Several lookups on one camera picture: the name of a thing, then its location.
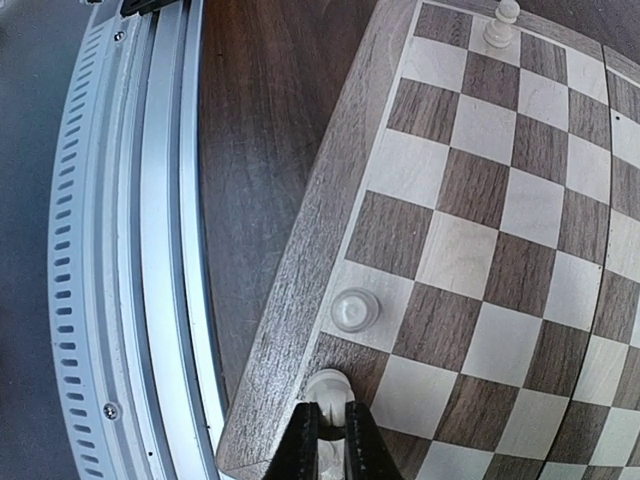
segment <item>metal frame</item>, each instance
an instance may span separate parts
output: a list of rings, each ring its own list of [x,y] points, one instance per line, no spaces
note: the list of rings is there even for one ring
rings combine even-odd
[[[203,0],[127,19],[117,2],[89,22],[54,166],[61,403],[83,479],[217,479],[225,405],[197,168]]]

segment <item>screw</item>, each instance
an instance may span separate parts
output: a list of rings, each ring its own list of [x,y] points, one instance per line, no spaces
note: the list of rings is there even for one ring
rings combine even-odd
[[[118,418],[118,409],[113,403],[107,403],[102,411],[104,412],[104,416],[109,420],[115,420]]]

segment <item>white pawn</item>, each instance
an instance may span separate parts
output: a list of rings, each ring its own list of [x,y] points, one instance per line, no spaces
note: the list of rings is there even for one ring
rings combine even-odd
[[[502,0],[496,8],[496,18],[484,29],[484,39],[496,48],[506,48],[513,38],[512,25],[520,14],[520,5],[515,0]]]

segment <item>gray floor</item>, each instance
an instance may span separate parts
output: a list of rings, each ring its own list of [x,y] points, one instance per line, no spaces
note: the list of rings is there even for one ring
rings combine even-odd
[[[0,9],[0,478],[78,478],[53,371],[49,189],[67,86],[91,8]]]

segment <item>white chess piece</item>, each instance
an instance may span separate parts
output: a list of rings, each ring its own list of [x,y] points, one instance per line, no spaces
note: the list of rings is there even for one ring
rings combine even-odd
[[[348,288],[331,304],[331,319],[343,332],[361,332],[369,328],[379,314],[378,299],[364,288]]]
[[[305,401],[315,402],[320,407],[321,421],[325,425],[344,427],[346,418],[345,405],[353,402],[355,396],[347,376],[326,368],[311,376],[305,390]]]
[[[520,14],[520,5],[515,0],[502,0],[496,8],[496,18],[484,29],[484,39],[496,48],[506,48],[513,38],[512,25]]]

